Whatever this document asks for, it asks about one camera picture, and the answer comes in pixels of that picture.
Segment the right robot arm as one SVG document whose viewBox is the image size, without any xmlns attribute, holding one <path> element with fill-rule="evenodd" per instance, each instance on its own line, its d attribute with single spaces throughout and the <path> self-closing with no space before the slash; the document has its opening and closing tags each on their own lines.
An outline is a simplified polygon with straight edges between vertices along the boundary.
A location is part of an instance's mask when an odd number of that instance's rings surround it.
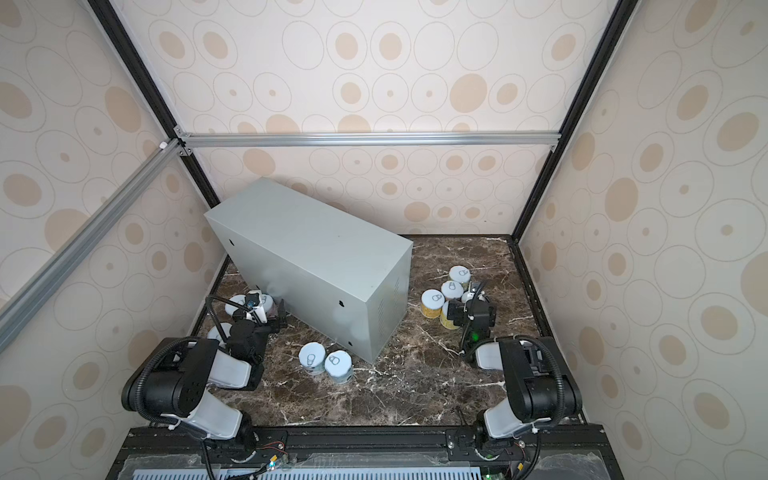
<svg viewBox="0 0 768 480">
<path fill-rule="evenodd" d="M 443 307 L 445 320 L 461 331 L 459 357 L 474 368 L 503 374 L 505 399 L 479 414 L 478 440 L 518 439 L 579 414 L 582 394 L 555 340 L 494 336 L 496 315 L 483 283 L 464 300 L 451 299 Z"/>
</svg>

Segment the tall yellow label can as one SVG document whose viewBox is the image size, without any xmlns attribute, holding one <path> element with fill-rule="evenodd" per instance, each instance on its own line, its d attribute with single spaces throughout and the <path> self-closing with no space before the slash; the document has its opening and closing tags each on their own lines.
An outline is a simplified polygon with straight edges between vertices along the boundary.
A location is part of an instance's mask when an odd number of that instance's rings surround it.
<svg viewBox="0 0 768 480">
<path fill-rule="evenodd" d="M 461 318 L 463 305 L 459 300 L 452 299 L 446 301 L 441 309 L 440 323 L 447 330 L 457 330 L 459 326 L 456 322 Z"/>
</svg>

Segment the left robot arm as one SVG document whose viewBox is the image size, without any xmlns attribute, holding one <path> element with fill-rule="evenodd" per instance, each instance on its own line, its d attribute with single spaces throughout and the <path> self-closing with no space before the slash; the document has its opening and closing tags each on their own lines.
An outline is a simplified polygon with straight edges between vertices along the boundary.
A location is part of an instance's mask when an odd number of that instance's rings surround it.
<svg viewBox="0 0 768 480">
<path fill-rule="evenodd" d="M 161 341 L 126 381 L 122 407 L 200 440 L 253 447 L 257 434 L 250 415 L 209 388 L 256 390 L 269 338 L 287 327 L 285 302 L 257 289 L 231 299 L 209 295 L 205 307 L 216 335 Z"/>
</svg>

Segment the small yellow label can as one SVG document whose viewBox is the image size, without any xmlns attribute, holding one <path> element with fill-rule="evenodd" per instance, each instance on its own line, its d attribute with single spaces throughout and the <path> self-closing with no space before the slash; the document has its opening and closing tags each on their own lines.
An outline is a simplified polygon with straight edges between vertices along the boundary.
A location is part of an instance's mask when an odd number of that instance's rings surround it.
<svg viewBox="0 0 768 480">
<path fill-rule="evenodd" d="M 421 294 L 420 311 L 425 318 L 438 318 L 444 304 L 445 297 L 440 290 L 427 289 Z"/>
</svg>

